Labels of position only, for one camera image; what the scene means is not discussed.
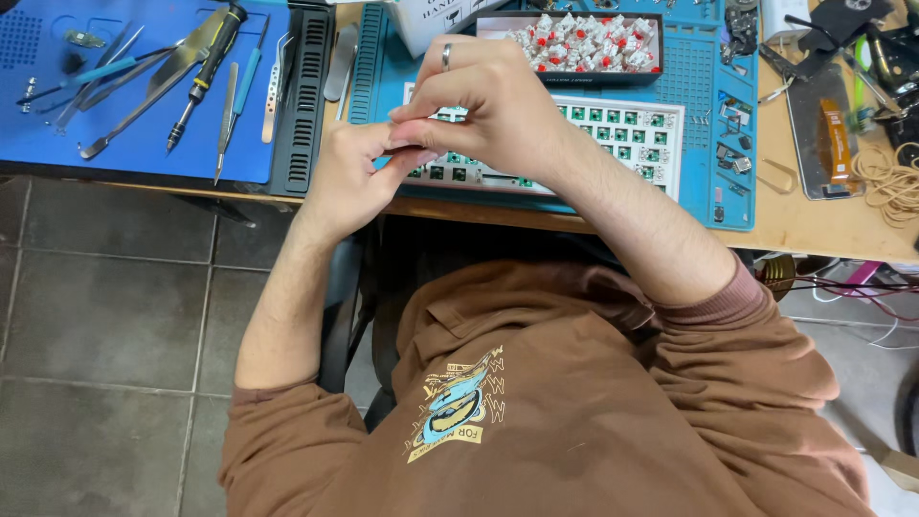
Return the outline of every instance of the hand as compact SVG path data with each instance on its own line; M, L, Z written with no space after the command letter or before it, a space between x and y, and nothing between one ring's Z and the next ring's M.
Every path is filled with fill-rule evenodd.
M297 217L309 220L311 231L325 244L337 245L372 221L412 169L437 158L433 151L403 150L377 170L373 160L384 151L408 145L390 140L392 128L387 123L335 121L323 135L310 190Z
M442 71L446 43L452 43L449 72ZM463 122L427 118L444 106L462 106L469 114ZM390 118L399 124L390 135L393 140L449 149L550 189L564 176L572 155L598 148L559 113L511 40L435 38L418 72L412 102L391 111Z

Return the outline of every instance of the sweatshirt sleeve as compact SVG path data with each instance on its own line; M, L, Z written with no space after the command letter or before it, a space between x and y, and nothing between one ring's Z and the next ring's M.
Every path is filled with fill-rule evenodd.
M305 515L367 436L346 395L314 383L235 390L218 481L227 515Z
M815 412L832 369L739 261L720 293L657 309L652 376L764 514L873 515L861 457Z

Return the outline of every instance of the black box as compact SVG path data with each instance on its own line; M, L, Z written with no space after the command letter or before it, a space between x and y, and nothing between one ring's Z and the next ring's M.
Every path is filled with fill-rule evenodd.
M496 38L498 32L513 29L524 29L528 25L535 26L539 17L543 14L549 15L552 19L562 19L569 14L569 11L491 11L482 13L475 19L476 36L488 39ZM607 17L616 17L622 15L626 21L639 17L656 22L656 31L652 37L652 46L649 51L654 54L657 60L658 72L536 72L540 81L548 86L646 86L656 81L664 73L664 17L654 13L625 13L610 11L608 13L596 13L590 11L573 11L571 15L578 17L594 17L599 20Z

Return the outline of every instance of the wooden desk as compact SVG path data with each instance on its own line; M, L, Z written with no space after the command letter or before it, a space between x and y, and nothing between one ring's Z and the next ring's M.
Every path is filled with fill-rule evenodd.
M337 26L343 27L360 20L361 5L343 4L337 8ZM891 15L894 23L905 20L903 6ZM779 77L760 61L760 96L773 91L780 84ZM326 120L335 116L337 106L326 105ZM769 132L766 128L783 128L782 132ZM784 96L760 107L757 132L757 160L770 158L780 164L797 169L797 157L791 138L788 108ZM878 134L868 142L887 145L886 138ZM782 184L782 173L762 161L757 173ZM800 252L830 257L883 260L919 264L919 254L913 243L919 236L919 219L904 229L887 226L880 212L870 208L862 198L835 201L808 201L798 189L780 195L760 184L756 190L756 227L752 232L713 230L721 241L730 247L747 247L775 251ZM292 203L297 198L226 194L211 191L180 190L180 193L247 200L273 200ZM415 198L397 198L386 208L386 213L418 217L448 219L475 223L507 224L549 230L589 233L593 228L576 215L540 213L529 210L489 207L457 202L431 201Z

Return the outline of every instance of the fingernail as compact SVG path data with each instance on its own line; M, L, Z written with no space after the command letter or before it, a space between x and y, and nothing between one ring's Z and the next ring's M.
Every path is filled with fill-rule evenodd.
M436 159L437 159L437 153L433 151L424 151L422 154L418 155L417 163L414 166L420 167L426 164L427 162L430 162Z

